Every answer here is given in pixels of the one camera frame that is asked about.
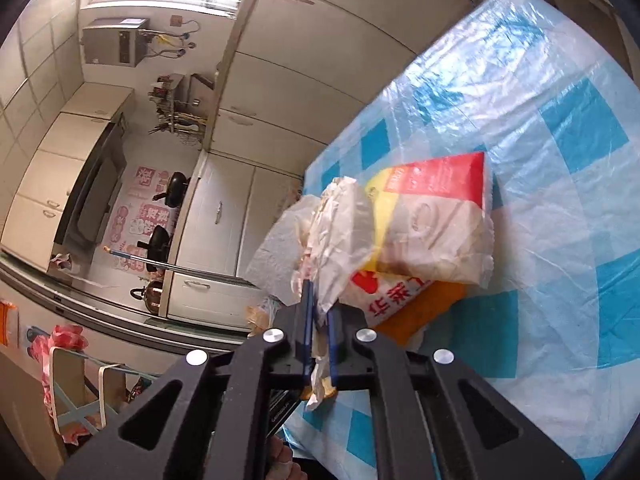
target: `silver screw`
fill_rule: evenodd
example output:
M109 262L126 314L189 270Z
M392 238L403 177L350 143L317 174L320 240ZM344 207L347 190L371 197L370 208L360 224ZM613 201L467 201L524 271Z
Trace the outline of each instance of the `silver screw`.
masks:
M449 365L453 362L453 352L446 348L441 348L433 353L433 360L441 365Z
M278 341L281 341L283 337L284 332L279 328L270 328L262 334L262 339L267 343L277 343Z
M207 360L207 353L204 350L191 350L187 354L187 362L191 366L200 366Z
M361 328L356 332L356 339L363 343L371 343L377 337L376 331L370 328Z

